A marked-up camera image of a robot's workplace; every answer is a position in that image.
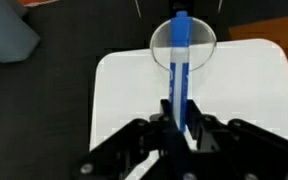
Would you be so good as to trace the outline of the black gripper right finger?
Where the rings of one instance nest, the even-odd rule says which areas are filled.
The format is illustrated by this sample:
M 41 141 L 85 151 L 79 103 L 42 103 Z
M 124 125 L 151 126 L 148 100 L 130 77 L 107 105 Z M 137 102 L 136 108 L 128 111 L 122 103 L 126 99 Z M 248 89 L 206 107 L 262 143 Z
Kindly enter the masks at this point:
M 238 118 L 222 123 L 192 100 L 186 124 L 198 180 L 288 180 L 288 139 Z

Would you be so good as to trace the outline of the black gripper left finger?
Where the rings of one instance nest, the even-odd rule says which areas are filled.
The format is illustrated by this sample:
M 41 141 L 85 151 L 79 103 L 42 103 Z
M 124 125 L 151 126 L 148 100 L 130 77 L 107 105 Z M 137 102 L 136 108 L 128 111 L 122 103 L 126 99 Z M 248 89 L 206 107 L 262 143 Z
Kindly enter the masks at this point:
M 152 151 L 159 157 L 140 180 L 196 178 L 194 153 L 172 114 L 170 102 L 150 120 L 135 118 L 83 155 L 72 167 L 72 180 L 126 180 Z

